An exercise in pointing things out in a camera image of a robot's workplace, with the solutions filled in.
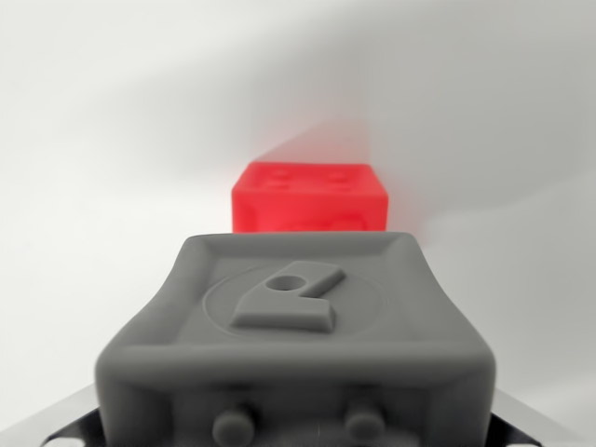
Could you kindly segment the black-tipped silver gripper right finger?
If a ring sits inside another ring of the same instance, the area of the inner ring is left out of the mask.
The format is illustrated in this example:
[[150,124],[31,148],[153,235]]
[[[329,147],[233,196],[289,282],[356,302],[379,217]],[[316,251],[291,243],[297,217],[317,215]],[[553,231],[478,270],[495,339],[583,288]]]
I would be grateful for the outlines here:
[[501,390],[494,392],[487,446],[594,446]]

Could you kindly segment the black-tipped silver gripper left finger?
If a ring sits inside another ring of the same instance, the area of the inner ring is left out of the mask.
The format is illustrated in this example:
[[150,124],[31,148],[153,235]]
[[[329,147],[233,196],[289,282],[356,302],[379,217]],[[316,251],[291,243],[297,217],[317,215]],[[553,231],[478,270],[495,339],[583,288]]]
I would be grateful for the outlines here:
[[105,446],[94,385],[1,432],[2,446]]

